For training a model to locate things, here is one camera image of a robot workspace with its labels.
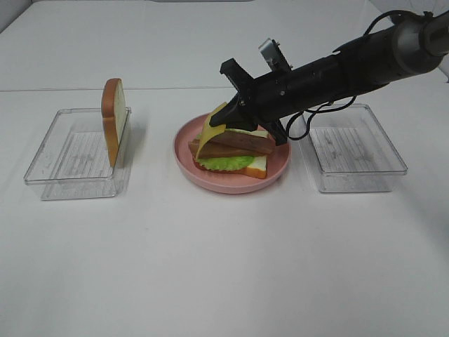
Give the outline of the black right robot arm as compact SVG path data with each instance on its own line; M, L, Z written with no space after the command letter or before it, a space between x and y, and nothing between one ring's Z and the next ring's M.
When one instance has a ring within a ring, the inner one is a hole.
M437 68L448 54L448 13L418 15L393 10L379 15L393 25L378 32L369 25L363 36L320 58L293 69L278 43L267 39L259 50L271 71L254 78L231 58L220 72L231 81L236 95L210 118L210 126L225 125L254 131L265 128L282 145L289 139L289 126L308 112L334 112L334 102L375 91L387 84L425 74Z

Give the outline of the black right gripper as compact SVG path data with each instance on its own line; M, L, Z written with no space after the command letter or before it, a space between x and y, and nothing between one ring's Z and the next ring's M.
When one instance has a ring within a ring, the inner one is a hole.
M289 72L271 71L253 78L235 59L222 63L220 73L236 95L210 118L210 126L257 129L262 126L277 145L287 142L280 119L336 100L346 92L346 76L336 58L321 58Z

